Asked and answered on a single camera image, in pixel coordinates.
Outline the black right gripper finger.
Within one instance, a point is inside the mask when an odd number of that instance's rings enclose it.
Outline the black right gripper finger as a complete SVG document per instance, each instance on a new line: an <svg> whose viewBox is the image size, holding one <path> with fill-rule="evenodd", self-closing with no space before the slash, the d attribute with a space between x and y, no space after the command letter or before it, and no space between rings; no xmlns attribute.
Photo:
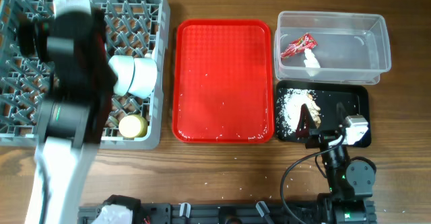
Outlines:
<svg viewBox="0 0 431 224"><path fill-rule="evenodd" d="M300 118L296 128L296 137L300 139L308 138L315 134L316 131L317 126L311 116L308 106L306 104L301 105Z"/></svg>
<svg viewBox="0 0 431 224"><path fill-rule="evenodd" d="M347 128L348 113L341 102L336 105L337 121L340 129Z"/></svg>

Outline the food scraps pile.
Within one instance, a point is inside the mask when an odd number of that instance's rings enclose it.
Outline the food scraps pile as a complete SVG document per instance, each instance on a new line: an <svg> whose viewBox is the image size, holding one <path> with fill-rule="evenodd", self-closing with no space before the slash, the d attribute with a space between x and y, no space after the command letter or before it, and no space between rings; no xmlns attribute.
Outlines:
<svg viewBox="0 0 431 224"><path fill-rule="evenodd" d="M280 129L277 130L277 134L282 137L294 135L300 120L300 111L303 104L307 105L316 127L320 127L321 108L315 102L317 95L314 90L282 88L278 90L278 94L276 123L280 126Z"/></svg>

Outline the white napkin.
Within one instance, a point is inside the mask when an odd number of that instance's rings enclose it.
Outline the white napkin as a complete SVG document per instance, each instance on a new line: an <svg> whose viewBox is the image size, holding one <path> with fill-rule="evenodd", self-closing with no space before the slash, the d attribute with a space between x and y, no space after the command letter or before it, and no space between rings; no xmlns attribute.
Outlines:
<svg viewBox="0 0 431 224"><path fill-rule="evenodd" d="M317 59L316 59L316 57L315 57L315 55L311 49L309 49L309 48L305 49L304 55L305 55L304 64L306 67L308 67L308 68L320 68L320 64L317 61Z"/></svg>

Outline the red sauce packet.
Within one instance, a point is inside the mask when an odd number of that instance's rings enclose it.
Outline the red sauce packet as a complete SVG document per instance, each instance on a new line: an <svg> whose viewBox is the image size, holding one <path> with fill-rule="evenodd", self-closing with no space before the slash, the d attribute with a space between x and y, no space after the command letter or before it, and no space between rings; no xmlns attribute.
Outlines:
<svg viewBox="0 0 431 224"><path fill-rule="evenodd" d="M318 45L318 42L309 34L305 33L299 39L288 44L287 48L280 54L282 59L292 57L295 54L304 52L306 49L313 49Z"/></svg>

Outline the light blue bowl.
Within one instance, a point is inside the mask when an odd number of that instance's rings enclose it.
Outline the light blue bowl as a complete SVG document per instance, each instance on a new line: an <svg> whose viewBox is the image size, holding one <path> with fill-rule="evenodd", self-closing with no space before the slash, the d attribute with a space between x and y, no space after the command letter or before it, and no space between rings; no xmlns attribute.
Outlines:
<svg viewBox="0 0 431 224"><path fill-rule="evenodd" d="M151 53L143 58L134 58L134 73L128 92L145 99L153 92L158 76L158 69Z"/></svg>

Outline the yellow cup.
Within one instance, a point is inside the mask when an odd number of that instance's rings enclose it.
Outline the yellow cup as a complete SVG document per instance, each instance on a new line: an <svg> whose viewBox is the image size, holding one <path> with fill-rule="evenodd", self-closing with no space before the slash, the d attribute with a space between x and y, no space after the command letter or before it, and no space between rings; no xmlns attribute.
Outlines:
<svg viewBox="0 0 431 224"><path fill-rule="evenodd" d="M128 139L146 136L147 128L147 120L137 114L125 116L119 122L120 134Z"/></svg>

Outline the light green bowl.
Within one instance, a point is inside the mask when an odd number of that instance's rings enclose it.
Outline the light green bowl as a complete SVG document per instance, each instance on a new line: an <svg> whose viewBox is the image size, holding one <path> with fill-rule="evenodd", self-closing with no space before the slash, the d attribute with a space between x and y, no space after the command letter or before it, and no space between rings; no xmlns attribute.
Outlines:
<svg viewBox="0 0 431 224"><path fill-rule="evenodd" d="M135 63L132 56L114 55L108 62L110 68L117 76L117 82L114 85L114 93L118 96L124 96L131 86Z"/></svg>

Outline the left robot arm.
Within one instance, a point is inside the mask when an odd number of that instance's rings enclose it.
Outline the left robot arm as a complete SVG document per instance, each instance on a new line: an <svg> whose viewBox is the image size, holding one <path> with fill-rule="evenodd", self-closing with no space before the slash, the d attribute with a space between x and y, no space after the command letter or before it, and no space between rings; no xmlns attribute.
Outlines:
<svg viewBox="0 0 431 224"><path fill-rule="evenodd" d="M104 13L90 0L53 0L51 19L21 19L25 57L54 63L38 108L36 171L25 221L75 223L84 183L111 111L117 77L106 59Z"/></svg>

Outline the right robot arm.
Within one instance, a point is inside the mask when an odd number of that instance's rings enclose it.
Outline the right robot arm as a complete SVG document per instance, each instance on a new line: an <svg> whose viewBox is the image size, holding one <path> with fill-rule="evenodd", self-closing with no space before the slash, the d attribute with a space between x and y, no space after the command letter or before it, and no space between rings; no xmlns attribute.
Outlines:
<svg viewBox="0 0 431 224"><path fill-rule="evenodd" d="M341 102L336 108L338 127L335 130L317 128L306 104L301 106L296 135L306 139L306 148L321 151L329 192L317 197L317 223L376 223L372 187L376 166L365 157L350 157L347 146L368 131L368 121L362 115L347 115Z"/></svg>

